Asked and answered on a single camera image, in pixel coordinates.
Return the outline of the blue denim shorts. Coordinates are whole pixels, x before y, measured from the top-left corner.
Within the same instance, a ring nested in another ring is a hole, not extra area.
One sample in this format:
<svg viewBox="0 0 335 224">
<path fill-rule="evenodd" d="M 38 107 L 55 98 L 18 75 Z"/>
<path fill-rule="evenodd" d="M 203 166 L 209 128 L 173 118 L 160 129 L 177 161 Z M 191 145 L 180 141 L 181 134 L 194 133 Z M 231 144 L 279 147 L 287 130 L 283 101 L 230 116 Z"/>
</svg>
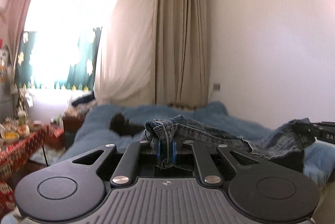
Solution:
<svg viewBox="0 0 335 224">
<path fill-rule="evenodd" d="M 207 149 L 215 149 L 220 144 L 261 157 L 278 165 L 302 172 L 304 169 L 304 149 L 315 142 L 312 135 L 293 130 L 297 120 L 293 120 L 268 136 L 252 141 L 223 129 L 203 124 L 182 115 L 170 119 L 154 119 L 145 123 L 142 140 L 154 138 L 161 142 L 165 159 L 163 166 L 172 164 L 173 141 L 200 141 Z"/>
</svg>

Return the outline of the black garment on bed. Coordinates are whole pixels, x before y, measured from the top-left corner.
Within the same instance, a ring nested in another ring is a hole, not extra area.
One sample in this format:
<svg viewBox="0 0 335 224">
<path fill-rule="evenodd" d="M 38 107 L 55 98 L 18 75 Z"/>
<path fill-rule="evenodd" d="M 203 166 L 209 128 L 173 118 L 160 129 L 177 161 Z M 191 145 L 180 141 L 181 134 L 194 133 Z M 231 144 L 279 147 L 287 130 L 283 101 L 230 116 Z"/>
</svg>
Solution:
<svg viewBox="0 0 335 224">
<path fill-rule="evenodd" d="M 122 113 L 115 114 L 110 121 L 109 130 L 117 133 L 119 136 L 135 136 L 143 130 L 143 125 L 131 123 Z"/>
</svg>

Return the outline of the blue bed blanket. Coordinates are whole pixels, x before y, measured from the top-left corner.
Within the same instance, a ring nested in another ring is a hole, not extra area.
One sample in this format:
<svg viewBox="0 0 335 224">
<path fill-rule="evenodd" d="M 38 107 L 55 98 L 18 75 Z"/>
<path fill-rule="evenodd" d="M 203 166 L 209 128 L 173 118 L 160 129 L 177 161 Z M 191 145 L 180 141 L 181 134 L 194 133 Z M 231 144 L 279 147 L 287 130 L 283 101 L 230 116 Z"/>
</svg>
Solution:
<svg viewBox="0 0 335 224">
<path fill-rule="evenodd" d="M 334 145 L 317 141 L 308 132 L 298 134 L 293 130 L 298 123 L 308 124 L 309 119 L 291 120 L 272 130 L 228 115 L 221 102 L 195 111 L 153 105 L 99 105 L 86 115 L 73 145 L 60 160 L 107 143 L 125 149 L 131 142 L 157 137 L 163 143 L 201 141 L 210 148 L 225 143 L 302 172 L 319 187 L 334 182 Z"/>
</svg>

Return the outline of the brown bedside box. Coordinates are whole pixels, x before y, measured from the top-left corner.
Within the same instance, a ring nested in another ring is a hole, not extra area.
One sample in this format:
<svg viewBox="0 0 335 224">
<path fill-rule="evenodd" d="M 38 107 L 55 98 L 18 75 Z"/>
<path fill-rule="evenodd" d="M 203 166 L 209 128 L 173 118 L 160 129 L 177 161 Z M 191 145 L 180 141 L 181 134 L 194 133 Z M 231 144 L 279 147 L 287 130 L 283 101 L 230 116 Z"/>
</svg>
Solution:
<svg viewBox="0 0 335 224">
<path fill-rule="evenodd" d="M 90 109 L 86 106 L 69 106 L 62 116 L 63 128 L 65 132 L 76 133 L 85 121 Z"/>
</svg>

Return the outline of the white sheer curtain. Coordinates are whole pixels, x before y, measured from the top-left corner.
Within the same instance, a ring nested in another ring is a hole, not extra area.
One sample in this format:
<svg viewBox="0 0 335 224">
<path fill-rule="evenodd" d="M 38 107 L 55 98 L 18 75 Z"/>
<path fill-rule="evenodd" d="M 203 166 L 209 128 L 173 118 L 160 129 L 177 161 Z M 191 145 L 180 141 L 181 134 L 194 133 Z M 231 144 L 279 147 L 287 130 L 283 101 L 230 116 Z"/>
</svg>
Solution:
<svg viewBox="0 0 335 224">
<path fill-rule="evenodd" d="M 102 22 L 94 83 L 97 103 L 149 103 L 155 0 L 95 1 Z"/>
</svg>

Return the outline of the green patterned window curtain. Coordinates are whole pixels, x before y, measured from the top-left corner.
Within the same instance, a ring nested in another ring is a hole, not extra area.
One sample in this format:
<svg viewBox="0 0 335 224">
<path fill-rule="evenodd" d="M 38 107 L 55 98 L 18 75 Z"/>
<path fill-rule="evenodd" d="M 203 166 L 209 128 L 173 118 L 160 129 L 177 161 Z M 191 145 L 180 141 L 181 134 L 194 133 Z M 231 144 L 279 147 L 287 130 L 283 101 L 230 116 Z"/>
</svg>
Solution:
<svg viewBox="0 0 335 224">
<path fill-rule="evenodd" d="M 93 89 L 102 28 L 25 31 L 15 85 L 27 89 Z"/>
</svg>

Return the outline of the red patterned tablecloth table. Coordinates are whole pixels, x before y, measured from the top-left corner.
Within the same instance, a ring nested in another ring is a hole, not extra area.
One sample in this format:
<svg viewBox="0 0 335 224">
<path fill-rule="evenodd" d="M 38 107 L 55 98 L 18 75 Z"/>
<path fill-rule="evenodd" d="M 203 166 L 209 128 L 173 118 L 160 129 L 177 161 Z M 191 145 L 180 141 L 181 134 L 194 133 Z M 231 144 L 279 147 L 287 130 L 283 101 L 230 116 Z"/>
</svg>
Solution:
<svg viewBox="0 0 335 224">
<path fill-rule="evenodd" d="M 15 208 L 14 191 L 6 180 L 23 167 L 30 157 L 41 148 L 46 141 L 62 141 L 63 129 L 48 124 L 16 143 L 7 145 L 1 151 L 1 216 Z"/>
</svg>

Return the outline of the beige curtain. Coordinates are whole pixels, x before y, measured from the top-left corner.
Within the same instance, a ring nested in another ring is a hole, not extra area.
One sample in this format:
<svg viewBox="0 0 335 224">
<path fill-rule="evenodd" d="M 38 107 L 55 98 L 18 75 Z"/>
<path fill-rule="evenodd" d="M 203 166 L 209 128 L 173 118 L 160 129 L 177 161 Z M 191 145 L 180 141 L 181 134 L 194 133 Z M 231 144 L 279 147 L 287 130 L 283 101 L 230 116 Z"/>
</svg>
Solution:
<svg viewBox="0 0 335 224">
<path fill-rule="evenodd" d="M 151 89 L 157 105 L 207 104 L 209 61 L 204 0 L 155 0 Z"/>
</svg>

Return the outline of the wall outlet plate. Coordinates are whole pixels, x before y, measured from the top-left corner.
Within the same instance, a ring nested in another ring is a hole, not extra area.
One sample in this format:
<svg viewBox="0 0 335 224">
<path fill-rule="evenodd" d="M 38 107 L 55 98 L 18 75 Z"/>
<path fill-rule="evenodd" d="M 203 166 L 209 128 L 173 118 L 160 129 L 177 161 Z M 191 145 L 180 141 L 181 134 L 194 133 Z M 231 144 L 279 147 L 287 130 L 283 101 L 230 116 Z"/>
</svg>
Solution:
<svg viewBox="0 0 335 224">
<path fill-rule="evenodd" d="M 220 83 L 214 83 L 213 84 L 213 91 L 220 91 L 221 84 Z"/>
</svg>

